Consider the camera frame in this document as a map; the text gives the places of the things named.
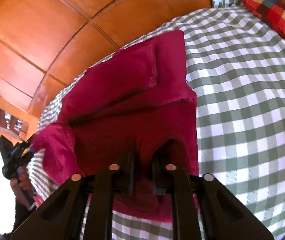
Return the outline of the person's left hand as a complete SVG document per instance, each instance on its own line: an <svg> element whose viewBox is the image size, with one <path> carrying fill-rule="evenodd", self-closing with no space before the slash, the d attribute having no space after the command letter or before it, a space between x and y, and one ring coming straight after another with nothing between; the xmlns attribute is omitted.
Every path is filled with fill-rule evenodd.
<svg viewBox="0 0 285 240"><path fill-rule="evenodd" d="M19 204L25 206L28 210L31 210L34 206L34 200L29 201L26 196L30 197L34 192L34 188L31 184L26 167L20 167L18 170L18 178L11 178L10 186L15 195L15 200Z"/></svg>

